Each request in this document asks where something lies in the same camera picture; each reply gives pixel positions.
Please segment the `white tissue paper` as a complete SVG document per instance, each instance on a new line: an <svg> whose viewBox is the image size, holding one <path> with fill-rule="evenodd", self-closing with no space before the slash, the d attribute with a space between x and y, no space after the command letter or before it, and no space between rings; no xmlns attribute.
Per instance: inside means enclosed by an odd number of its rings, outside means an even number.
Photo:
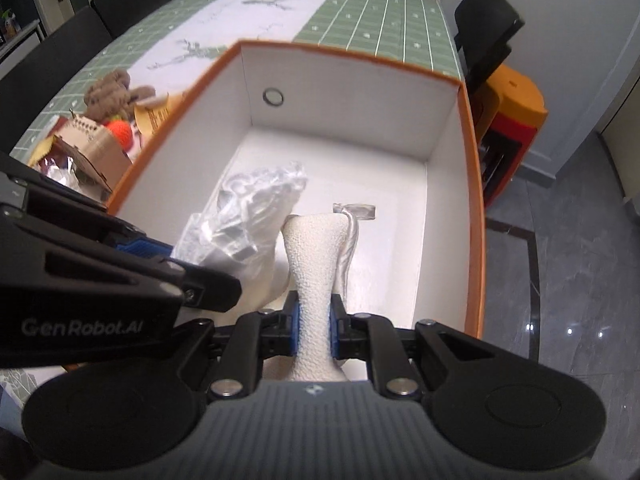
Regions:
<svg viewBox="0 0 640 480"><path fill-rule="evenodd" d="M281 229L307 181L299 162L226 177L203 210L191 214L171 255L237 278L240 305L259 308L271 295Z"/></svg>

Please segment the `black chair right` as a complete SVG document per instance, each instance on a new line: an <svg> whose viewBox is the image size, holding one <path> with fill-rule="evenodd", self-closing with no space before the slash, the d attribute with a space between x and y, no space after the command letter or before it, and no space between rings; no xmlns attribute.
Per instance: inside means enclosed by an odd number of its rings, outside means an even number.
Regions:
<svg viewBox="0 0 640 480"><path fill-rule="evenodd" d="M463 54L466 90L472 96L509 56L509 41L525 21L506 0L461 0L454 21L454 43Z"/></svg>

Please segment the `cream knitted cloth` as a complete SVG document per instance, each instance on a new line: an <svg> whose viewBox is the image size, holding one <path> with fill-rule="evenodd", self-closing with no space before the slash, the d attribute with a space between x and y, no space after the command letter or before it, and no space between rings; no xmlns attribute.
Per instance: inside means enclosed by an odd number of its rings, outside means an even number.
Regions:
<svg viewBox="0 0 640 480"><path fill-rule="evenodd" d="M283 239L299 301L296 355L265 362L264 377L289 382L344 382L331 351L330 305L338 260L349 234L347 214L294 216Z"/></svg>

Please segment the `red heart sponge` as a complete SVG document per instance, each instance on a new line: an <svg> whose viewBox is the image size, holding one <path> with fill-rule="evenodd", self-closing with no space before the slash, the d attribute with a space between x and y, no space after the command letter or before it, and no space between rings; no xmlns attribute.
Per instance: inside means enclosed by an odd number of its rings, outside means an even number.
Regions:
<svg viewBox="0 0 640 480"><path fill-rule="evenodd" d="M111 120L105 124L105 128L114 136L124 152L129 152L134 147L134 134L126 120Z"/></svg>

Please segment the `black chair near left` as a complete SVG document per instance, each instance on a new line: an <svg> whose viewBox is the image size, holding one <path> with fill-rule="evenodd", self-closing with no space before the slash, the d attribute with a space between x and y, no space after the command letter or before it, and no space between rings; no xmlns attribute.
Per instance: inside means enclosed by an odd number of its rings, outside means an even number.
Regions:
<svg viewBox="0 0 640 480"><path fill-rule="evenodd" d="M29 125L78 70L112 41L93 8L65 22L1 79L1 151L8 154Z"/></svg>

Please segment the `wooden speaker box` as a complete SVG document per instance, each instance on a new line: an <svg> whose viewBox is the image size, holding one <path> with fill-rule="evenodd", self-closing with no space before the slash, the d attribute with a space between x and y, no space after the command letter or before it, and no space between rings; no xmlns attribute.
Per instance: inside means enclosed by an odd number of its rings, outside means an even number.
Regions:
<svg viewBox="0 0 640 480"><path fill-rule="evenodd" d="M77 168L111 194L131 166L131 160L111 130L92 119L74 115L54 129L47 140L70 156Z"/></svg>

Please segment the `white table runner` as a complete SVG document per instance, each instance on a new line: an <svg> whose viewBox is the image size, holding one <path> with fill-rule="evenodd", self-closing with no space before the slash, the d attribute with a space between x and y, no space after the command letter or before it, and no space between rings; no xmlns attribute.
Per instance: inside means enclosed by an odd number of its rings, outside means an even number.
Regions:
<svg viewBox="0 0 640 480"><path fill-rule="evenodd" d="M191 87L241 39L291 42L326 0L179 0L128 73L157 94Z"/></svg>

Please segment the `brown fuzzy towel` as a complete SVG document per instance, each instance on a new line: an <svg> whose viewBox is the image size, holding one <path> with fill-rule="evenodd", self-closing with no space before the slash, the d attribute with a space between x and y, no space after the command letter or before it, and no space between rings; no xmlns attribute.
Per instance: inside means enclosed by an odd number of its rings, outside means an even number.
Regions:
<svg viewBox="0 0 640 480"><path fill-rule="evenodd" d="M94 122L106 124L117 118L131 122L138 101L155 96L151 86L130 87L130 76L122 68L113 70L94 82L85 92L84 115Z"/></svg>

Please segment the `cellophane gift bundle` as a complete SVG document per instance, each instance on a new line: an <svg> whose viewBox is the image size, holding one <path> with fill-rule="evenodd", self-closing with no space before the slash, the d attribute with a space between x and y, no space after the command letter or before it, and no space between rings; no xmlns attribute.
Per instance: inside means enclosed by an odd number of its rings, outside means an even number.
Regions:
<svg viewBox="0 0 640 480"><path fill-rule="evenodd" d="M62 155L58 156L58 158L43 157L43 159L38 162L38 166L40 172L49 179L73 191L80 191L75 162L70 156Z"/></svg>

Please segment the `orange cardboard box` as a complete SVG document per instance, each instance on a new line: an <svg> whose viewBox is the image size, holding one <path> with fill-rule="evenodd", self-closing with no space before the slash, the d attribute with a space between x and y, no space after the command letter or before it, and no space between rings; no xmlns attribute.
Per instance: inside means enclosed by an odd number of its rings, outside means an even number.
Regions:
<svg viewBox="0 0 640 480"><path fill-rule="evenodd" d="M107 203L175 243L221 182L302 165L296 214L370 208L347 307L480 336L485 221L468 95L454 77L337 48L243 40L144 144Z"/></svg>

